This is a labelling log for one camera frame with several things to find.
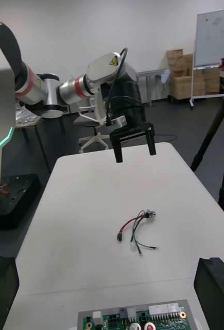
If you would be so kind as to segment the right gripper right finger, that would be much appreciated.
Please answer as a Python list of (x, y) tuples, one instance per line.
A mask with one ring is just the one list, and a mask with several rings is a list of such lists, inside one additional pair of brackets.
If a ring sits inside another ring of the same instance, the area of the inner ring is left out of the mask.
[(224, 262), (200, 258), (194, 289), (209, 329), (224, 329)]

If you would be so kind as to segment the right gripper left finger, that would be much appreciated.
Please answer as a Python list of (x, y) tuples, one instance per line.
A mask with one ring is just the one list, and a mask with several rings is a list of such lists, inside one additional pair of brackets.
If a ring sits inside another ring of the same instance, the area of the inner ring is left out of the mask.
[(13, 257), (0, 256), (0, 329), (3, 329), (20, 281)]

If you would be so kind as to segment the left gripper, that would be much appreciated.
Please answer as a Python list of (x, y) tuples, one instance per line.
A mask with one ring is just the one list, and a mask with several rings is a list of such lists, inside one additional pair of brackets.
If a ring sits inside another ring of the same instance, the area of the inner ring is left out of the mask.
[(110, 141), (111, 143), (113, 143), (113, 150), (117, 163), (123, 162), (121, 141), (127, 141), (141, 136), (146, 137), (150, 155), (156, 155), (157, 152), (154, 141), (155, 133), (154, 127), (151, 123), (141, 122), (139, 125), (133, 128), (129, 128), (126, 125), (124, 127), (112, 130), (112, 132), (110, 133)]

